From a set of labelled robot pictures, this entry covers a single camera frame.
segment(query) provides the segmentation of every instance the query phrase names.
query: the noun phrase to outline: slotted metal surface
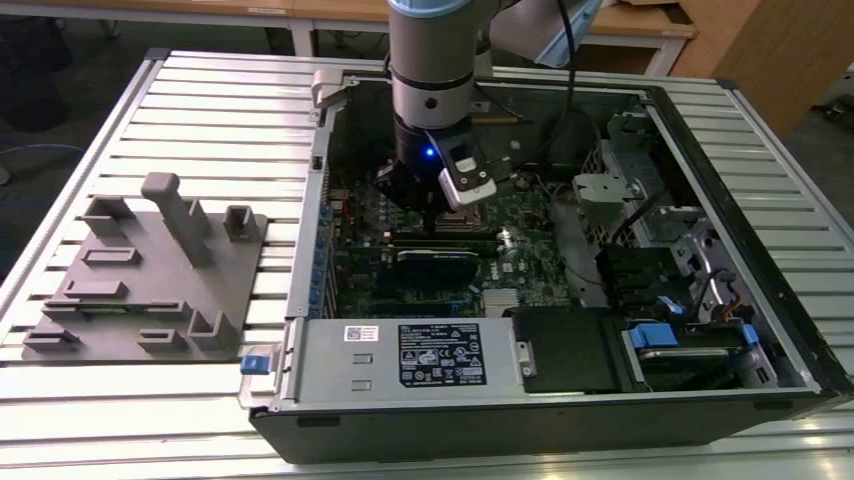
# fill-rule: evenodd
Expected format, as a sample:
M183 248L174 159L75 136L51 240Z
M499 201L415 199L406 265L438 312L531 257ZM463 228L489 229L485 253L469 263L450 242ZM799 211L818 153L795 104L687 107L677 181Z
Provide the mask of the slotted metal surface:
M172 52L147 61L96 139L34 245L7 282L0 361L22 356L40 298L58 288L88 234L75 217L95 194L130 195L148 171L183 177L206 211L248 203L272 224L254 285L244 343L282 336L294 245L311 155L310 84L318 68L379 70L374 62ZM503 78L561 72L498 69ZM658 84L745 210L849 372L854 372L853 235L737 93L713 81L585 74L589 82ZM429 463L300 467L255 434L228 365L12 366L0 369L4 478L152 478L294 474L383 478L844 478L854 471L854 403L761 425L697 448ZM270 393L271 379L254 382ZM54 468L64 466L62 472Z

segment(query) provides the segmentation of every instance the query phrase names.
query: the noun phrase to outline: wooden cabinet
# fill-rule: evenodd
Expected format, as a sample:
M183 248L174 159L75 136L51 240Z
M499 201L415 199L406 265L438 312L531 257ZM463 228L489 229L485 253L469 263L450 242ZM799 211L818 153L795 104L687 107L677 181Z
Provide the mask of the wooden cabinet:
M852 0L682 0L699 34L673 76L729 78L785 136L854 61Z

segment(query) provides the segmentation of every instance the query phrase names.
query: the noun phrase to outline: gray plastic tool holder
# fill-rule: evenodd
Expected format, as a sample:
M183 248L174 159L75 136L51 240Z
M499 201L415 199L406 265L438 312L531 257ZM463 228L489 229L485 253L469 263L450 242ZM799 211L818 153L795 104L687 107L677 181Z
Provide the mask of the gray plastic tool holder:
M236 358L267 217L248 206L206 214L172 173L150 173L143 197L160 213L95 197L92 230L44 318L27 361L224 361Z

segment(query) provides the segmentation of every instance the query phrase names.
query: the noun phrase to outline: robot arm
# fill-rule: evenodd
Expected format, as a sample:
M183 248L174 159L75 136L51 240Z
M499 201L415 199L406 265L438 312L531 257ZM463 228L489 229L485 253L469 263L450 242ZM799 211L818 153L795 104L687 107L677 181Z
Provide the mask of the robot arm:
M489 32L501 48L554 67L569 62L570 42L557 0L389 3L397 164L405 171L398 176L411 176L417 189L427 192L409 202L427 217L497 192L475 148L469 116L479 33ZM579 39L602 0L565 3L573 37Z

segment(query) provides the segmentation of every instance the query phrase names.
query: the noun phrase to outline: motherboard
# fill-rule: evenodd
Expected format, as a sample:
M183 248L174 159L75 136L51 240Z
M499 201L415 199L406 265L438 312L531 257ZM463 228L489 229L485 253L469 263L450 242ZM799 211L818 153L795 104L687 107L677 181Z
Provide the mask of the motherboard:
M435 220L399 209L364 180L330 190L339 318L502 316L571 303L545 185L502 185Z

